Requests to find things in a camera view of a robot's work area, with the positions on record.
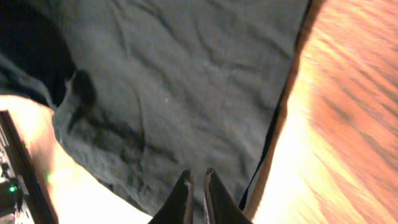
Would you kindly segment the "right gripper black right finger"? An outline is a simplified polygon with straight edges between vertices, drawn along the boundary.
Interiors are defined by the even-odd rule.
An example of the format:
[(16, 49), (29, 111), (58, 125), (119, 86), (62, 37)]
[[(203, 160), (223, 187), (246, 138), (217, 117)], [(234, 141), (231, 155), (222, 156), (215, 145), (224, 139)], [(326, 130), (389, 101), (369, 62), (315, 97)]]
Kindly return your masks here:
[(234, 203), (218, 174), (211, 167), (205, 172), (204, 189), (207, 224), (252, 224)]

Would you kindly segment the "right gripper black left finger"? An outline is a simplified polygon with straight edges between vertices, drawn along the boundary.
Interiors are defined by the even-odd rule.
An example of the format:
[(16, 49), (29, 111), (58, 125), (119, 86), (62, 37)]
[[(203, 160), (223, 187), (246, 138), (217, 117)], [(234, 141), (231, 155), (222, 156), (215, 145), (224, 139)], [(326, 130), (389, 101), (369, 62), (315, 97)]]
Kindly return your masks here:
[(148, 224), (192, 224), (193, 193), (193, 177), (189, 170), (184, 170), (163, 206)]

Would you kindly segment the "black shorts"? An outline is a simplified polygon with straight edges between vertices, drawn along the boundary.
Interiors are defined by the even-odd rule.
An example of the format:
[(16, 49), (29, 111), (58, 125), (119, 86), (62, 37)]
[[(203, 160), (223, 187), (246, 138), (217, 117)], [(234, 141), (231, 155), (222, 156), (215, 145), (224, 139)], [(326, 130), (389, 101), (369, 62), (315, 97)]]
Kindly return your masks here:
[(1, 2), (1, 93), (54, 110), (55, 137), (154, 214), (181, 171), (214, 168), (244, 208), (308, 0)]

